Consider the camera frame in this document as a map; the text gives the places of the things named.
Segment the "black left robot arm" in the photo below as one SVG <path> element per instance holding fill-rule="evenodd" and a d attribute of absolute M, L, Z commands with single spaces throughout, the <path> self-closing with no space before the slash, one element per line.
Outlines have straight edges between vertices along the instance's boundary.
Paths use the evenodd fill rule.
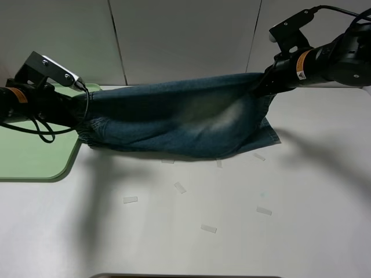
<path fill-rule="evenodd" d="M 81 106 L 76 105 L 71 96 L 57 92 L 59 88 L 50 83 L 40 89 L 28 84 L 1 87 L 1 122 L 15 123 L 34 118 L 76 127 L 79 119 L 74 115 L 74 109 Z"/>

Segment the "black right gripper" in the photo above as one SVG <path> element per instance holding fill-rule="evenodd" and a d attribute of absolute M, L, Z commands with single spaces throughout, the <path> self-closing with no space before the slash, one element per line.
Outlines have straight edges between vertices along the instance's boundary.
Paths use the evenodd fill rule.
<path fill-rule="evenodd" d="M 296 74 L 296 62 L 299 55 L 284 56 L 277 54 L 273 65 L 269 66 L 259 79 L 253 95 L 256 97 L 271 96 L 291 91 L 299 86 Z"/>

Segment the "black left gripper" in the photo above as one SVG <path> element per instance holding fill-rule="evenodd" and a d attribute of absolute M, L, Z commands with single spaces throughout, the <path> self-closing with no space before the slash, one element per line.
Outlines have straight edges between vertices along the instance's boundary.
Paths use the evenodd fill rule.
<path fill-rule="evenodd" d="M 53 85 L 37 88 L 26 85 L 26 119 L 41 119 L 68 128 L 76 129 L 81 125 L 85 108 L 86 97 L 82 99 L 58 93 Z"/>

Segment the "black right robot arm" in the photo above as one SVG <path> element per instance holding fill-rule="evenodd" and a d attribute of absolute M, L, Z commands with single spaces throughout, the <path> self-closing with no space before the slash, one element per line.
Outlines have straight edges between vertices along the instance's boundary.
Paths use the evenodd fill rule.
<path fill-rule="evenodd" d="M 256 97 L 337 82 L 350 87 L 370 86 L 370 24 L 356 24 L 331 43 L 278 54 L 253 91 Z"/>

